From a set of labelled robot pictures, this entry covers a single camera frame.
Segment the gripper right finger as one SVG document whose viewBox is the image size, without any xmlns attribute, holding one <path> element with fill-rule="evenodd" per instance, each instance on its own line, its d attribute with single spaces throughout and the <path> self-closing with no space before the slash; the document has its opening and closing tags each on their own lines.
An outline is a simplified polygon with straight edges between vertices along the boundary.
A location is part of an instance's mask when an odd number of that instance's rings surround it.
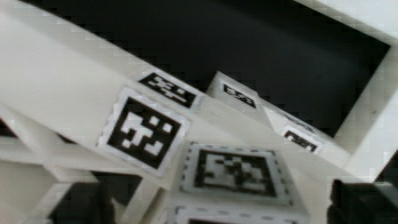
<svg viewBox="0 0 398 224">
<path fill-rule="evenodd" d="M 328 224 L 398 224 L 398 188 L 392 183 L 335 181 Z"/>
</svg>

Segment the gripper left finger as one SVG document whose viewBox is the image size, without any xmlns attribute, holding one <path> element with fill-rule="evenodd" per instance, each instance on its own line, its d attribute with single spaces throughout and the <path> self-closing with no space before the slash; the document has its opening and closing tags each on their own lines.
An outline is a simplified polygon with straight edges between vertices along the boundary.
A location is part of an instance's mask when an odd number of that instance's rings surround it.
<svg viewBox="0 0 398 224">
<path fill-rule="evenodd" d="M 74 184 L 51 213 L 54 224 L 116 224 L 118 202 L 129 205 L 143 177 L 93 171 L 99 181 Z"/>
</svg>

